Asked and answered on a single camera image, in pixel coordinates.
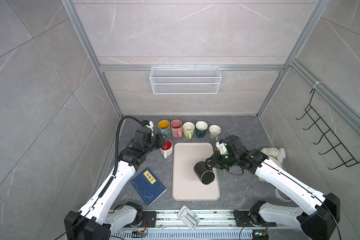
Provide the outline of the white mug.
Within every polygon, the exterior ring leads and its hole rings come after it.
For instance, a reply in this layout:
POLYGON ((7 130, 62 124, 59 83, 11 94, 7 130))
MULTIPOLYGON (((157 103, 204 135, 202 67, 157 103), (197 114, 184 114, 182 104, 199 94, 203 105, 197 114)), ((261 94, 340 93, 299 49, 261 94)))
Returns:
POLYGON ((173 153, 173 143, 170 140, 167 140, 166 145, 160 148, 162 156, 167 159, 173 153))

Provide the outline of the blue mug yellow inside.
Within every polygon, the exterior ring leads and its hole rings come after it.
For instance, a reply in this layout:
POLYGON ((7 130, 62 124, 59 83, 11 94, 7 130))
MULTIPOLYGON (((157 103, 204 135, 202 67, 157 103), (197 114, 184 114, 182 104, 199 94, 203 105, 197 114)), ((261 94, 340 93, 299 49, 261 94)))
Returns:
POLYGON ((161 120, 158 123, 159 131, 167 138, 171 136, 171 124, 167 120, 161 120))

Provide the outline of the pink cartoon mug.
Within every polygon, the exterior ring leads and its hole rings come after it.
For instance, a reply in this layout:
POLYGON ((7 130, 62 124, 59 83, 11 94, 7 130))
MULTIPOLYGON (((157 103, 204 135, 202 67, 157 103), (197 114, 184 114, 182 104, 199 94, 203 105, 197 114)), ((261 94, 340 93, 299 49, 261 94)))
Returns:
POLYGON ((183 135, 183 122, 181 120, 171 121, 171 133, 173 138, 181 138, 183 135))

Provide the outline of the black mug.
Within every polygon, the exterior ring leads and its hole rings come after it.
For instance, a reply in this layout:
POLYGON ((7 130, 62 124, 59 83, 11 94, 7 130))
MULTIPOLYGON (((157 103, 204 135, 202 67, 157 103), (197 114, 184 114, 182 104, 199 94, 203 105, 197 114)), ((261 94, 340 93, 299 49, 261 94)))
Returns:
POLYGON ((194 173, 196 174, 200 182, 204 185, 211 184, 216 178, 215 172, 205 162, 196 163, 194 166, 194 173))

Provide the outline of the light green mug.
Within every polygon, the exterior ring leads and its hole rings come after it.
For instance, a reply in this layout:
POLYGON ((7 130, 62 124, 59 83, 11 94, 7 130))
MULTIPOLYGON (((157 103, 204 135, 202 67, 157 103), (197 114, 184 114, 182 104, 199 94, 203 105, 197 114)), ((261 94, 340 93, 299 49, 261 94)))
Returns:
POLYGON ((183 124, 183 136, 187 139, 191 139, 195 132, 195 124, 192 122, 186 122, 183 124))

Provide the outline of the grey mug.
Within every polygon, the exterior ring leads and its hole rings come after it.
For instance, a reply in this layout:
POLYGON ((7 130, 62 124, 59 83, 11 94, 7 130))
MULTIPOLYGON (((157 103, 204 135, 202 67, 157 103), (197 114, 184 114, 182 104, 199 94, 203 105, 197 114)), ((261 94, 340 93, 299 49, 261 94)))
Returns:
POLYGON ((221 131, 222 130, 218 125, 209 126, 209 139, 213 142, 218 142, 221 131))

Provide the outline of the dark green mug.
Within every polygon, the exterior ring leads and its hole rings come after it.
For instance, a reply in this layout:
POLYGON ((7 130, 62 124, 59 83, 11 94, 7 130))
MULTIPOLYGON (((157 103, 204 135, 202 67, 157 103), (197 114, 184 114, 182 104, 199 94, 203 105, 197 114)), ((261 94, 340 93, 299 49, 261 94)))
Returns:
POLYGON ((196 137, 204 138, 207 133, 208 124, 204 121, 198 121, 196 123, 195 127, 196 127, 196 129, 195 129, 196 137))

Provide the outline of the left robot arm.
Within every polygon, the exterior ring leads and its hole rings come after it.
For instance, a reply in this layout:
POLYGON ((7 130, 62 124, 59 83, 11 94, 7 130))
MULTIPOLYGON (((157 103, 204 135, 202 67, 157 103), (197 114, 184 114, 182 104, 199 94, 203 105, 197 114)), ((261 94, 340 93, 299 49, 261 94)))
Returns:
POLYGON ((100 188, 78 212, 70 211, 65 219, 66 231, 62 234, 69 240, 108 240, 114 231, 125 225, 137 224, 142 218, 140 207, 128 204, 110 215, 109 210, 130 178, 144 163, 147 155, 165 146, 166 136, 154 133, 154 124, 149 120, 138 120, 123 116, 115 133, 115 165, 100 188), (140 127, 123 150, 119 149, 119 138, 124 120, 132 119, 140 127))

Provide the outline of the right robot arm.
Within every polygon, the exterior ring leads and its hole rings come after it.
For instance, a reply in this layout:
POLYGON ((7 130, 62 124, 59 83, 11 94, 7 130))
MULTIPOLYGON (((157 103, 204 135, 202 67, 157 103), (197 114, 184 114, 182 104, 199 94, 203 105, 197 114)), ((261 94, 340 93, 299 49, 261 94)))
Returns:
POLYGON ((339 230, 341 201, 336 195, 309 187, 260 150, 248 151, 237 136, 226 134, 216 142, 216 147, 204 162, 207 166, 226 171, 238 166, 270 183, 297 204, 291 208, 258 201, 250 213, 254 225, 259 221, 280 223, 302 230, 312 240, 328 240, 339 230))

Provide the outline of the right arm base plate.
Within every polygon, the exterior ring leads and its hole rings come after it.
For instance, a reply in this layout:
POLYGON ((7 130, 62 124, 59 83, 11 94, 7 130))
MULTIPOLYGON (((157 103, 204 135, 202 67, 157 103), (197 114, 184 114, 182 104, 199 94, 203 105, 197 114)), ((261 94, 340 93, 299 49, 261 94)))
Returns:
POLYGON ((234 210, 237 227, 276 227, 274 222, 266 222, 259 213, 234 210))

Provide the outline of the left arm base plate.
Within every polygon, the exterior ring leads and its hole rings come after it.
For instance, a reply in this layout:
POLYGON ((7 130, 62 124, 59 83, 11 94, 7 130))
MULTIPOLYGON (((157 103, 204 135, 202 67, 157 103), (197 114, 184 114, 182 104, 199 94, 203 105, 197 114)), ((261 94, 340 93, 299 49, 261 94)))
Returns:
POLYGON ((156 221, 156 211, 143 211, 141 213, 137 213, 136 222, 134 224, 131 224, 131 226, 143 228, 146 224, 148 228, 154 228, 156 226, 156 221))

